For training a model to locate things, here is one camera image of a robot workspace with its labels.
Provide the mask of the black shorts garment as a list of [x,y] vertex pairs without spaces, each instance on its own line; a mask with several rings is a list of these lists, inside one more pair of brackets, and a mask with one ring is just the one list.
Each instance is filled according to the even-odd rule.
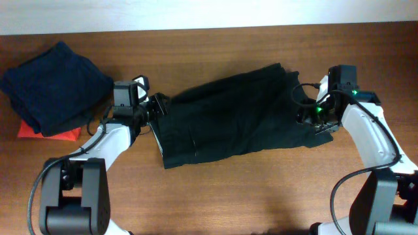
[[291,91],[298,84],[297,71],[276,63],[171,97],[167,115],[152,122],[164,168],[332,142],[331,134],[297,123],[296,101],[308,98]]

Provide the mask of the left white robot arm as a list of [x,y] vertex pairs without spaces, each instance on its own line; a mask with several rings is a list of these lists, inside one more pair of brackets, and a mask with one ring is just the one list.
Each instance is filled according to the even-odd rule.
[[42,234],[128,234],[111,218],[108,169],[128,150],[141,129],[167,114],[169,98],[156,93],[107,108],[97,132],[79,149],[48,159],[36,177],[27,205],[27,227],[34,234],[33,200],[41,190]]

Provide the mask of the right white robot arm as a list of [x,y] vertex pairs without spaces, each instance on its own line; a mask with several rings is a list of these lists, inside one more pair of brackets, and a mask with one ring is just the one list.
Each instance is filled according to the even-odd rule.
[[[310,234],[416,234],[417,165],[399,146],[375,93],[329,91],[318,100],[300,102],[301,123],[319,132],[343,127],[352,137],[364,168],[340,179],[330,195],[329,223],[315,223]],[[334,200],[348,179],[367,174],[349,214],[337,218]]]

